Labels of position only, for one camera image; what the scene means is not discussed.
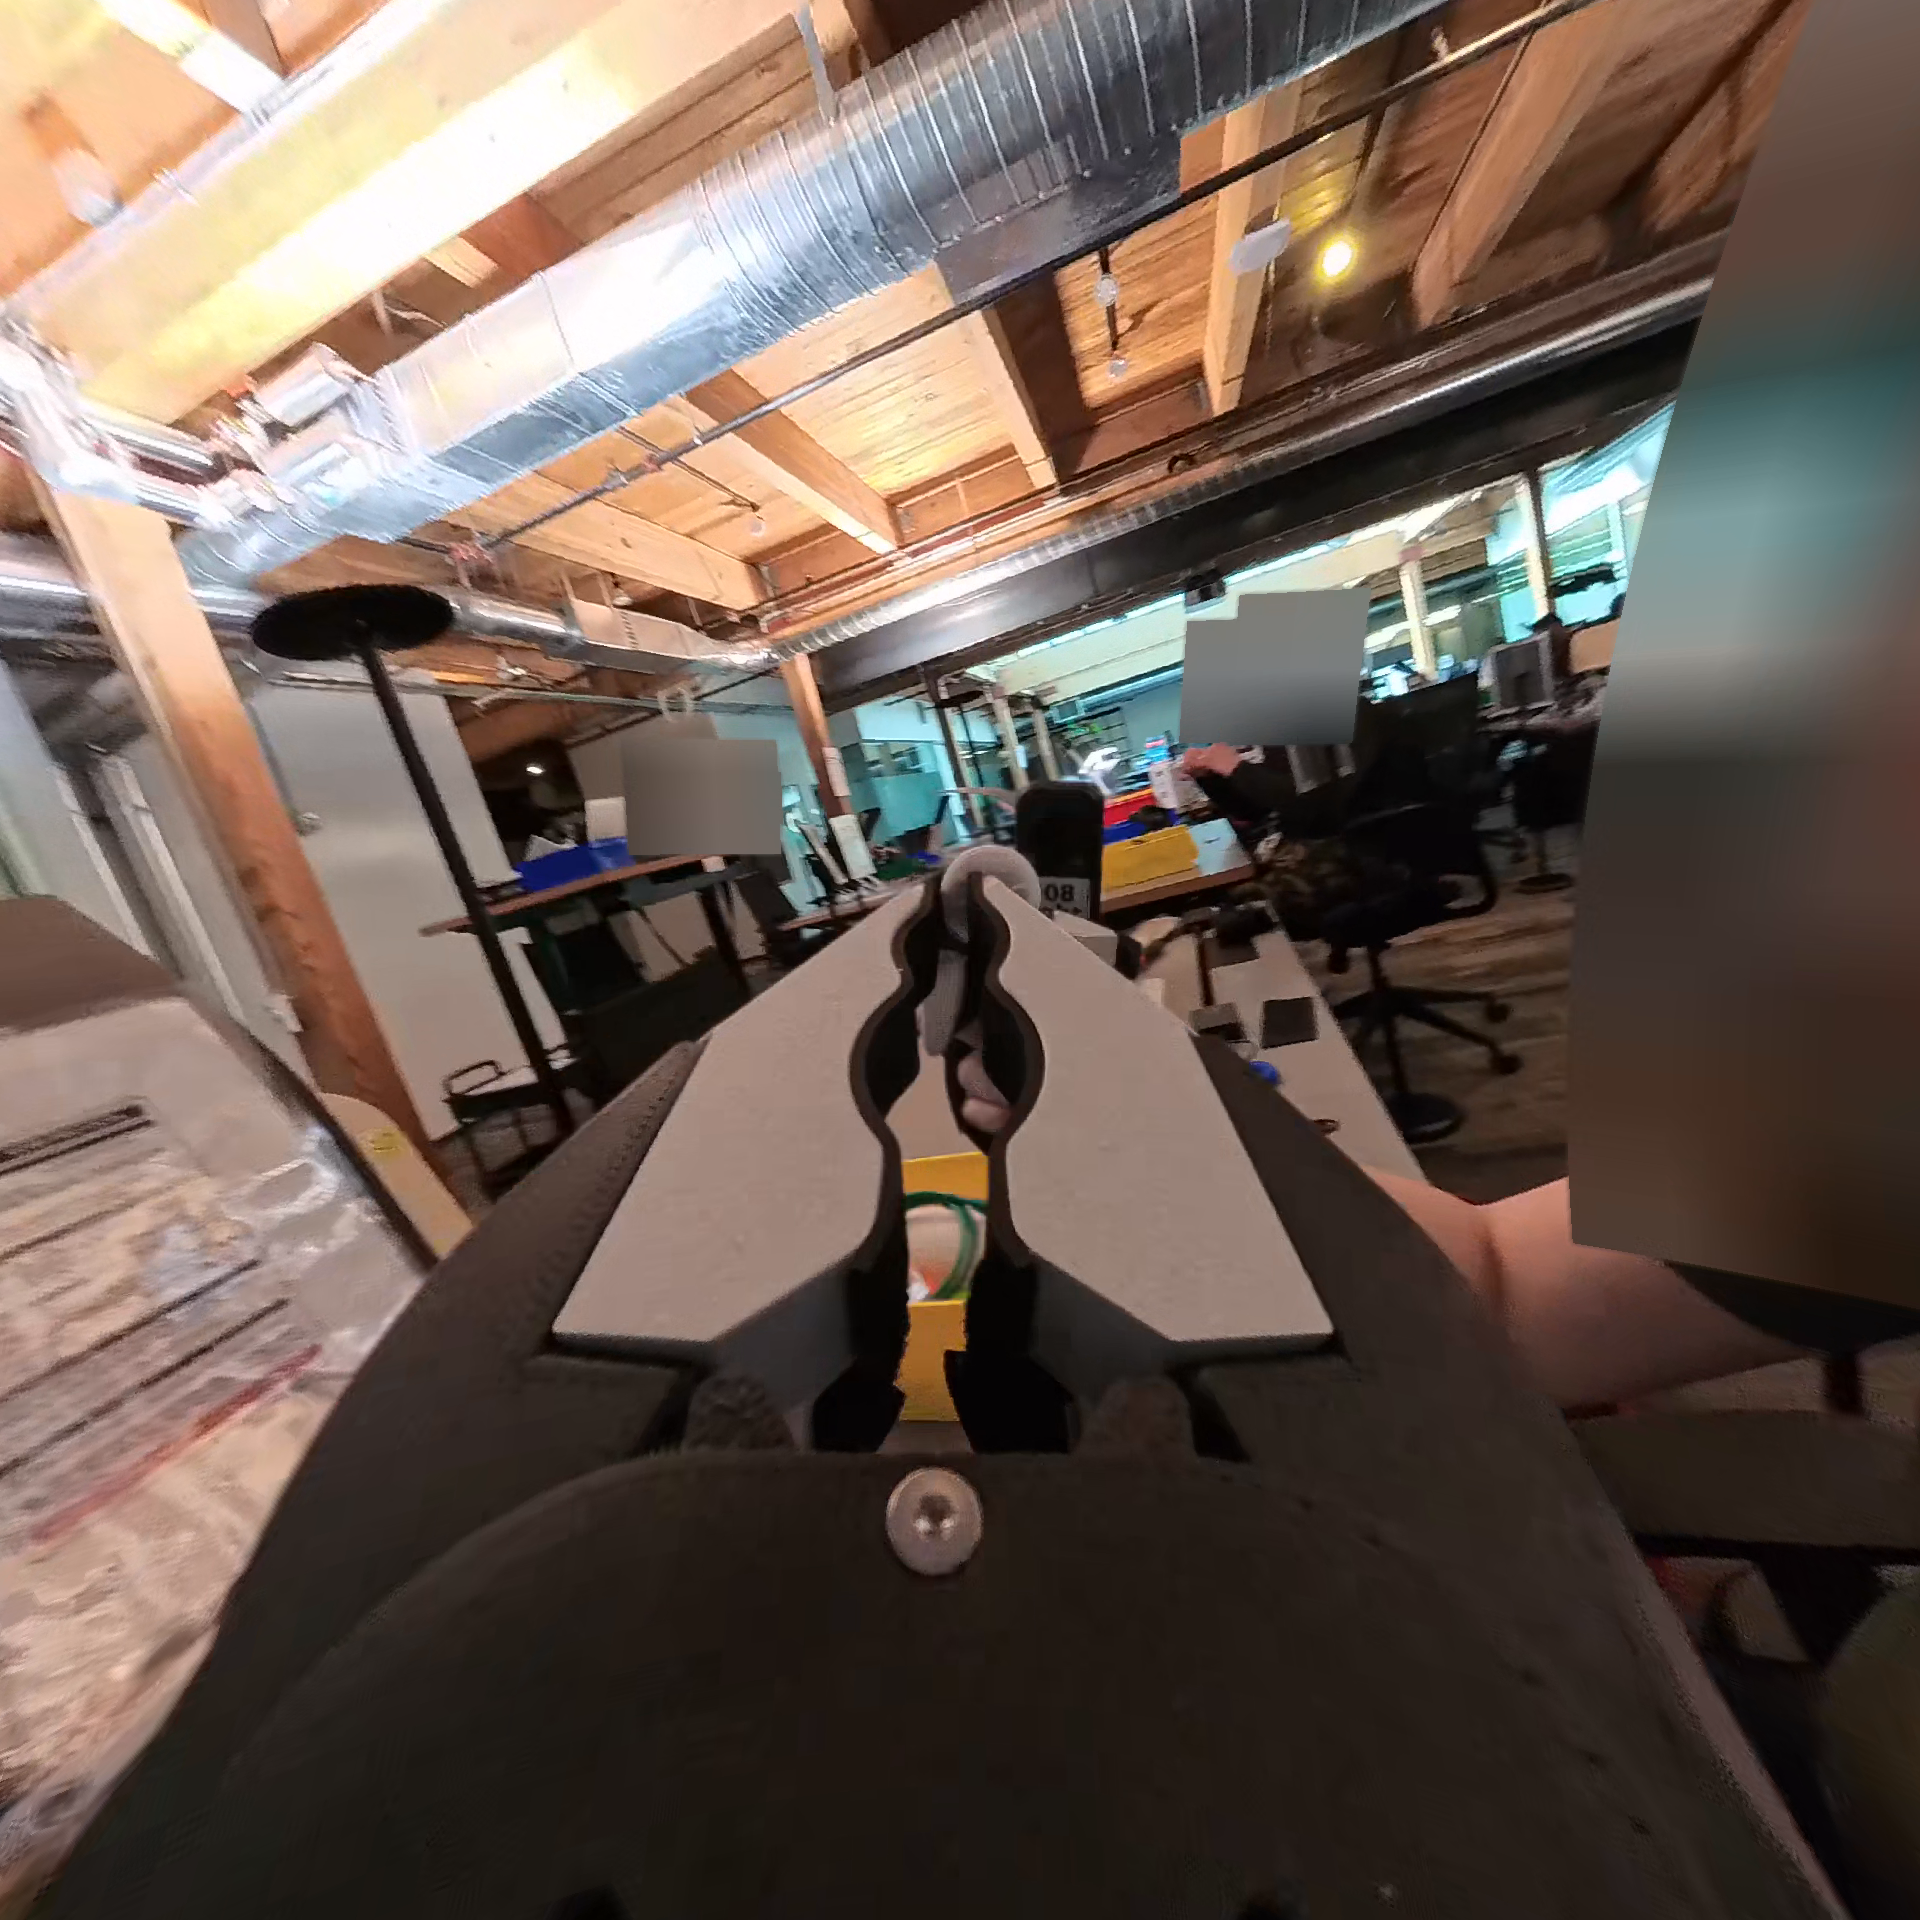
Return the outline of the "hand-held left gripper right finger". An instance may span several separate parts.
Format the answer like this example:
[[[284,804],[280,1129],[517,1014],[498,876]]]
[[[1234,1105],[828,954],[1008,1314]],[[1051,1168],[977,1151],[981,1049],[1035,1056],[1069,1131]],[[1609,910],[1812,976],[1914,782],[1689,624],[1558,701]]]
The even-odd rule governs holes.
[[[1069,1452],[1112,1390],[1183,1396],[1204,1367],[1334,1357],[1216,1084],[1246,1068],[996,879],[973,882],[973,931],[982,963],[944,1074],[981,1049],[1014,1104],[977,1141],[989,1255],[948,1357],[973,1452]]]

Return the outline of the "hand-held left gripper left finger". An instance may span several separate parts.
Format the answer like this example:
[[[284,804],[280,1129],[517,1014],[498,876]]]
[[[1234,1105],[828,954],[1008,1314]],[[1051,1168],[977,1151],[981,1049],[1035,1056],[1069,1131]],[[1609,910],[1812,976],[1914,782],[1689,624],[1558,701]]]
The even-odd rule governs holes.
[[[903,1151],[944,954],[938,882],[705,1035],[549,1344],[746,1376],[815,1452],[877,1452],[907,1350]]]

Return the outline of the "wooden standing desk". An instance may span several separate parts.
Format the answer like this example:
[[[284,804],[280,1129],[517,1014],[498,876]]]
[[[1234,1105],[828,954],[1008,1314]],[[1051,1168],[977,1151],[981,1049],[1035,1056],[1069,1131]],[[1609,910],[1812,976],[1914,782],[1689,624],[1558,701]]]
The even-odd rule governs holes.
[[[740,879],[746,879],[746,863],[652,858],[481,902],[481,924],[532,934],[528,961],[563,1028],[572,1084],[594,1105],[612,1104],[615,1091],[638,1084],[674,1045],[705,1036],[750,999],[750,981],[723,910],[723,890]],[[612,931],[608,919],[615,910],[644,910],[669,897],[692,897],[711,934],[711,946],[679,971],[612,986],[568,963],[563,931],[572,931],[572,919]]]

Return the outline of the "black office chair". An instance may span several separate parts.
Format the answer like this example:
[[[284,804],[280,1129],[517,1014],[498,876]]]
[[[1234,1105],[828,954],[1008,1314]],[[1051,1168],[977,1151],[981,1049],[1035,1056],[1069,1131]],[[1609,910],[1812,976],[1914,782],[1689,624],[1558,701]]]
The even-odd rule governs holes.
[[[1402,1024],[1419,1023],[1488,1054],[1515,1074],[1519,1054],[1494,1036],[1511,1005],[1477,990],[1406,990],[1388,953],[1429,929],[1489,916],[1498,879],[1477,833],[1477,682],[1442,676],[1381,701],[1359,701],[1351,732],[1356,789],[1334,844],[1351,853],[1359,890],[1324,910],[1329,971],[1362,963],[1362,990],[1329,1005],[1362,1056],[1381,1045],[1381,1105],[1410,1149],[1449,1141],[1462,1105],[1419,1091],[1406,1071]]]

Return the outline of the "black floor lamp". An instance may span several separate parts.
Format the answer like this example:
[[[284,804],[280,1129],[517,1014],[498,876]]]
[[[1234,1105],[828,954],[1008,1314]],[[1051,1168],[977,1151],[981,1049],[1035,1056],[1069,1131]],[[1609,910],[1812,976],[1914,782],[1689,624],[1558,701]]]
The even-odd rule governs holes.
[[[440,643],[451,628],[448,597],[417,586],[341,586],[277,597],[265,613],[251,616],[251,648],[277,663],[348,663],[363,665],[373,698],[384,714],[384,726],[395,745],[409,789],[417,793],[426,831],[433,833],[445,876],[465,910],[465,931],[477,939],[481,963],[493,981],[507,1023],[524,1045],[524,1060],[533,1078],[538,1104],[549,1115],[555,1141],[574,1131],[568,1088],[549,1068],[549,1054],[538,1036],[533,1014],[517,990],[513,963],[491,919],[491,902],[469,871],[457,825],[445,807],[445,798],[433,782],[433,768],[420,750],[420,739],[409,724],[402,698],[384,663],[388,648],[420,648]]]

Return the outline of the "large silver ventilation duct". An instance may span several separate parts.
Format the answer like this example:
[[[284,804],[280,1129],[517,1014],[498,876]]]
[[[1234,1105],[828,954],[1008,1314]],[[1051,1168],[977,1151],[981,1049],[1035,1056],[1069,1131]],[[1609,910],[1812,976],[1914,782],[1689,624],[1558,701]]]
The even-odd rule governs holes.
[[[1427,11],[1410,0],[981,6],[414,346],[272,446],[272,498],[189,532],[240,587],[399,541],[934,264],[999,288],[1179,193],[1183,133]]]

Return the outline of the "wooden support post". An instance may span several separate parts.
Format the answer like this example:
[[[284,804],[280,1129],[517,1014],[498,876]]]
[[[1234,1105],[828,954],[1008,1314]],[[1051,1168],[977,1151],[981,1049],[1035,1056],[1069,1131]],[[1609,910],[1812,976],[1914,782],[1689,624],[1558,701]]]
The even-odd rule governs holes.
[[[246,902],[258,963],[288,1005],[308,1078],[319,1091],[363,1098],[430,1154],[433,1137],[303,853],[228,659],[177,560],[170,528],[132,502],[52,492],[40,475],[34,492],[228,895]]]

